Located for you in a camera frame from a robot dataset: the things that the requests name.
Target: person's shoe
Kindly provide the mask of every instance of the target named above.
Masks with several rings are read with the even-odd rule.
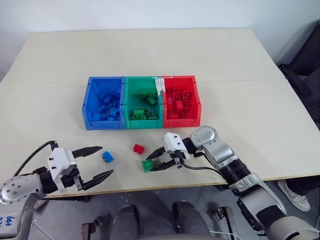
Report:
[[[305,195],[301,196],[294,191],[292,191],[288,185],[286,180],[278,180],[277,184],[279,188],[282,190],[284,195],[289,199],[289,201],[299,210],[303,212],[308,212],[310,210],[310,204]]]

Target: white table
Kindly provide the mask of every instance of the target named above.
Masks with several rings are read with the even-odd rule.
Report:
[[[171,167],[144,173],[141,160],[161,147],[168,131],[189,136],[196,128],[86,131],[81,106],[89,76],[196,75],[203,125],[217,129],[247,166],[264,180],[320,174],[320,133],[250,29],[122,30],[33,33],[0,82],[0,181],[48,140],[71,150],[102,146],[77,158],[85,181],[114,173],[84,192],[61,195],[224,183],[207,170]],[[146,146],[138,155],[134,144]],[[46,166],[50,149],[23,169]],[[204,158],[189,162],[208,166]]]

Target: gray floor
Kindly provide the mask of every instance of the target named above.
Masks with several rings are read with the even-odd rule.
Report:
[[[296,209],[278,189],[275,182],[269,187],[281,198],[288,214],[300,217],[315,225],[319,214],[319,189],[308,194],[312,206],[309,212]],[[265,240],[257,236],[243,218],[237,204],[237,198],[229,191],[219,191],[214,186],[183,187],[160,190],[136,191],[94,195],[87,203],[64,200],[51,200],[43,206],[33,220],[30,240],[77,240],[81,239],[81,226],[103,216],[104,227],[91,236],[92,240],[108,239],[110,223],[117,210],[125,205],[136,205],[141,222],[141,236],[174,233],[172,228],[172,204],[185,200],[192,203],[205,219],[212,231],[227,232],[225,220],[211,219],[208,211],[215,207],[231,206],[240,237],[244,240]]]

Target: plastic storage bin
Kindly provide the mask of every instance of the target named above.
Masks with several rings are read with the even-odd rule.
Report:
[[[87,130],[124,129],[124,76],[92,76],[82,106]]]
[[[163,127],[198,127],[201,102],[195,76],[163,76]]]
[[[163,128],[164,109],[161,90],[153,76],[125,77],[124,122],[126,129]]]

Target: black cable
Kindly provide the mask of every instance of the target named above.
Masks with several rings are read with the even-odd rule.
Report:
[[[45,146],[51,145],[51,150],[53,150],[54,148],[58,147],[58,145],[56,144],[55,141],[47,141],[46,143],[42,144],[40,147],[38,147],[37,150],[35,150],[22,164],[21,166],[18,168],[18,170],[15,172],[15,174],[13,175],[18,176],[18,174],[21,172],[21,170],[25,167],[25,165],[38,153],[40,152]]]
[[[182,164],[182,166],[184,166],[187,169],[191,169],[191,170],[211,170],[211,171],[214,171],[214,172],[216,172],[217,174],[219,174],[221,176],[221,174],[218,172],[218,170],[216,170],[214,168],[211,168],[211,167],[207,167],[207,166],[199,166],[199,167],[189,166],[189,165],[185,164],[184,162],[182,162],[181,164]]]

